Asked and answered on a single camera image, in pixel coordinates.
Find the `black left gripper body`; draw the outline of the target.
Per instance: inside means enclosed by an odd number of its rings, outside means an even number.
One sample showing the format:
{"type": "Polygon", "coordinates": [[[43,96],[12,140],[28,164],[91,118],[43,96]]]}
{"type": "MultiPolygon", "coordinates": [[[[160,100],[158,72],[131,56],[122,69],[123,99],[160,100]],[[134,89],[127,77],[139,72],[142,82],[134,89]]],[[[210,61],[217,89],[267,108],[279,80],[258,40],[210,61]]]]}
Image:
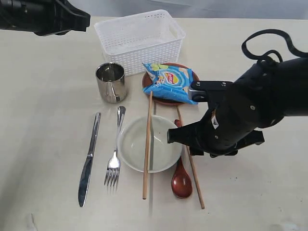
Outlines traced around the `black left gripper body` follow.
{"type": "Polygon", "coordinates": [[[39,36],[72,29],[72,14],[65,0],[2,0],[1,30],[33,32],[39,36]]]}

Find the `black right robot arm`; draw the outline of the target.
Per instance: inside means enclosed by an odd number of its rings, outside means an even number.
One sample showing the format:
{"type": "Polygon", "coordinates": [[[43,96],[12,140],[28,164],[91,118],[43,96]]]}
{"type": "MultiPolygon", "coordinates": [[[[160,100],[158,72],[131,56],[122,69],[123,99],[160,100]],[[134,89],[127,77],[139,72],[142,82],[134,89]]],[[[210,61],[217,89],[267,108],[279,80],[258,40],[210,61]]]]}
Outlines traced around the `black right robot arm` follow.
{"type": "Polygon", "coordinates": [[[189,97],[208,110],[200,121],[168,130],[167,142],[187,145],[194,155],[236,155],[262,144],[264,128],[308,114],[308,61],[257,63],[235,82],[194,81],[189,97]]]}

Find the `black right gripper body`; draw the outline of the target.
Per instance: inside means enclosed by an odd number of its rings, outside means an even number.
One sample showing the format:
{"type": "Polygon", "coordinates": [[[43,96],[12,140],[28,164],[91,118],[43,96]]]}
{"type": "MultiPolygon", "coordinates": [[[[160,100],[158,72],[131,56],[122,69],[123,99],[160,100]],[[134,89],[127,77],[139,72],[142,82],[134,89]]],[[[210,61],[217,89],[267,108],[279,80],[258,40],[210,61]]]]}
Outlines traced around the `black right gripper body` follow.
{"type": "Polygon", "coordinates": [[[205,147],[190,147],[193,154],[212,157],[236,155],[237,142],[255,130],[261,121],[256,102],[239,89],[228,89],[222,101],[201,120],[205,125],[205,147]]]}

